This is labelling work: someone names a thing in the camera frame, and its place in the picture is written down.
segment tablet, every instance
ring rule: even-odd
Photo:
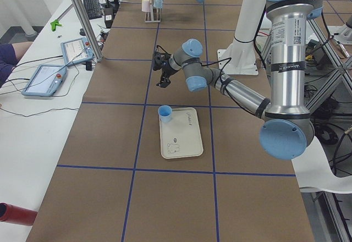
[[[66,66],[90,61],[94,57],[86,37],[61,43],[61,50]]]
[[[39,65],[33,76],[22,90],[25,96],[52,96],[65,79],[65,65]]]

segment green clip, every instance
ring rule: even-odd
[[[55,19],[54,21],[52,21],[50,23],[51,25],[51,31],[55,31],[56,30],[56,26],[62,26],[60,23],[59,23],[59,20]]]

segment black keyboard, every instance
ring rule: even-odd
[[[99,0],[83,0],[83,6],[89,19],[102,17]]]

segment person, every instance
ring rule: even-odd
[[[31,45],[30,41],[0,45],[0,87],[6,82],[16,64]]]

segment red cylinder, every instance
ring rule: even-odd
[[[9,205],[4,202],[0,203],[0,222],[33,226],[36,216],[36,211]]]

